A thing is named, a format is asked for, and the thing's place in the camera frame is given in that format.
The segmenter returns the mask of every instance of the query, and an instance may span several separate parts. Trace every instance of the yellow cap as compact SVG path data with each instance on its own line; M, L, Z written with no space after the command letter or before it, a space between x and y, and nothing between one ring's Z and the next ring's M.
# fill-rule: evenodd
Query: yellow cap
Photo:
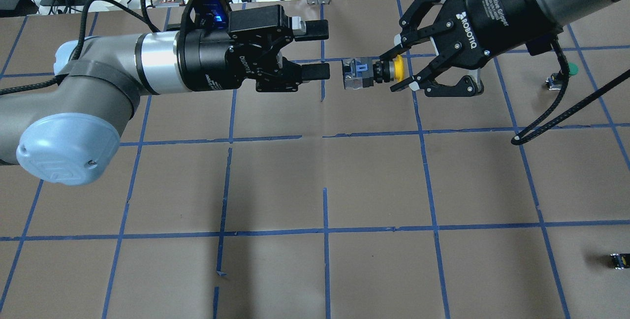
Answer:
M403 63L403 57L400 55L394 58L394 78L396 78L396 81L402 81L405 78L405 64Z

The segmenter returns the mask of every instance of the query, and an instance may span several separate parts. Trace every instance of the light blue joint cap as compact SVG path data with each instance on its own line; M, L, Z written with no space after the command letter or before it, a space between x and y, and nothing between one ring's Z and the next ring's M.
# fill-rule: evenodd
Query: light blue joint cap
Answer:
M58 113L27 128L16 151L32 175L70 186L94 182L116 154L120 136L109 122L85 113Z

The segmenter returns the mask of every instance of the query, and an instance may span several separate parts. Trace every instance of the green cap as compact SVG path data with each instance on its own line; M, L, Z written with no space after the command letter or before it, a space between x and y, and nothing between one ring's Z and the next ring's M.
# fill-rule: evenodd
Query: green cap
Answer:
M577 75L580 72L580 68L575 63L569 63L569 77Z

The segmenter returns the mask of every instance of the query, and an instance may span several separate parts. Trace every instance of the blue clip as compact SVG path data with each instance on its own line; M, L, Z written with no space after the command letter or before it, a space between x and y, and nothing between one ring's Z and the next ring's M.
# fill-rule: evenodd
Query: blue clip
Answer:
M367 71L367 64L357 64L356 65L356 72L365 72Z

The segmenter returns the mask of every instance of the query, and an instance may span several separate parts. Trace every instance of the robotic arm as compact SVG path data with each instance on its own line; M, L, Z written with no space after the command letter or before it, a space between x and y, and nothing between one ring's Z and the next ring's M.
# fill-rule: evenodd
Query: robotic arm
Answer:
M189 0L174 29L88 38L75 48L78 59L68 62L66 52L54 92L0 97L0 165L88 184L116 153L141 95L233 90L246 78L257 92L296 92L330 77L328 64L298 65L280 52L327 39L328 22L287 16L281 5L231 11L227 0Z

